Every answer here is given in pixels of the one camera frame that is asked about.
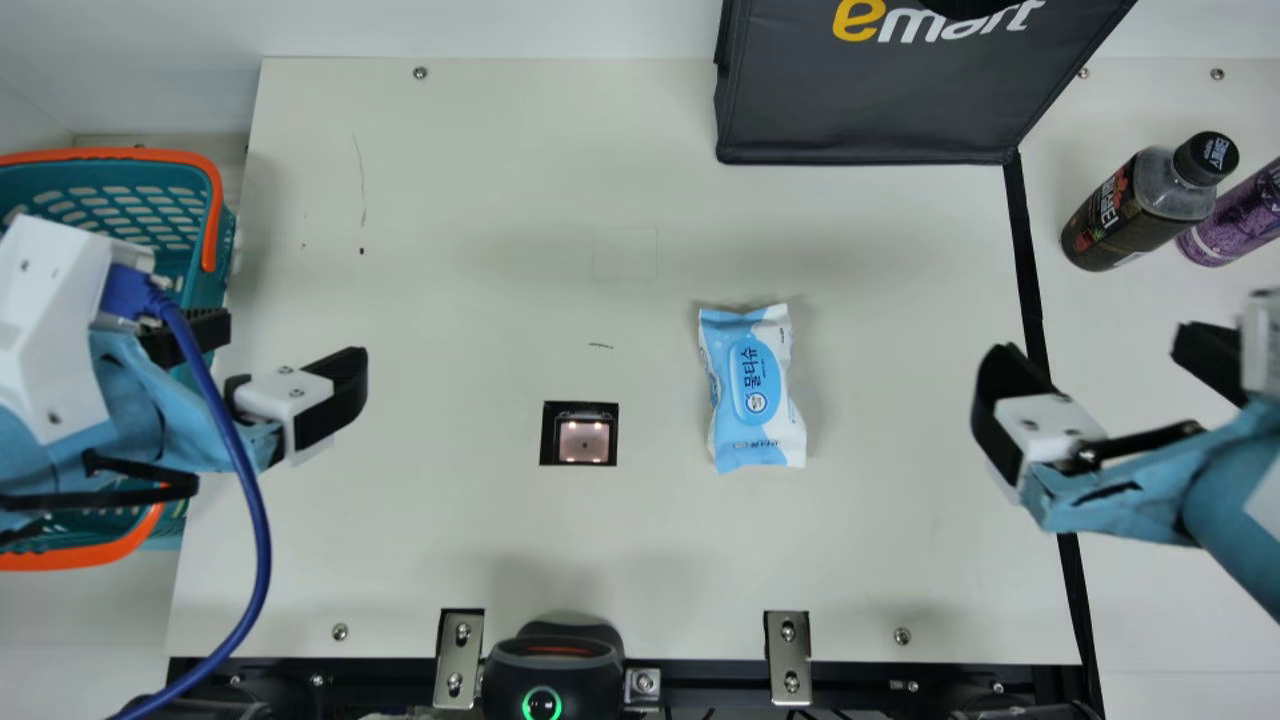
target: teal shopping basket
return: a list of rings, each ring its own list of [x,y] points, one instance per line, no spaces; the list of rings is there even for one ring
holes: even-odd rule
[[[180,307],[223,304],[236,217],[223,204],[218,168],[201,155],[74,147],[0,156],[0,232],[19,214],[150,247],[154,274],[172,282],[169,296]],[[38,536],[0,552],[0,570],[102,565],[146,537],[148,546],[172,546],[186,524],[187,503],[156,510],[52,512]]]

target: black shopping bag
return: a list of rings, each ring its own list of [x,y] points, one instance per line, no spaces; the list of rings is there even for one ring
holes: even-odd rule
[[[1007,161],[1135,0],[1025,0],[947,19],[918,0],[724,0],[723,163]]]

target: plastic bottle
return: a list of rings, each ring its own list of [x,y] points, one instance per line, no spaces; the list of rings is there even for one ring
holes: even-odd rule
[[[1220,268],[1280,237],[1280,158],[1219,199],[1207,220],[1178,236],[1193,263]]]
[[[1217,183],[1240,152],[1220,132],[1176,150],[1152,146],[1129,159],[1062,228],[1062,251],[1085,270],[1110,270],[1146,255],[1213,211]]]

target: purple bottle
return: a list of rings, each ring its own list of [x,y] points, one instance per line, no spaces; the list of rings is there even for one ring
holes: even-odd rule
[[[1280,158],[1217,199],[1213,214],[1178,236],[1193,263],[1221,268],[1280,237]]]

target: blue wet wipes package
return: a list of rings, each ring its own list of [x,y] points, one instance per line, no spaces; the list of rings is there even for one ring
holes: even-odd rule
[[[707,446],[721,474],[745,465],[804,468],[805,428],[791,401],[791,319],[771,305],[740,315],[698,313],[698,346],[712,389]]]

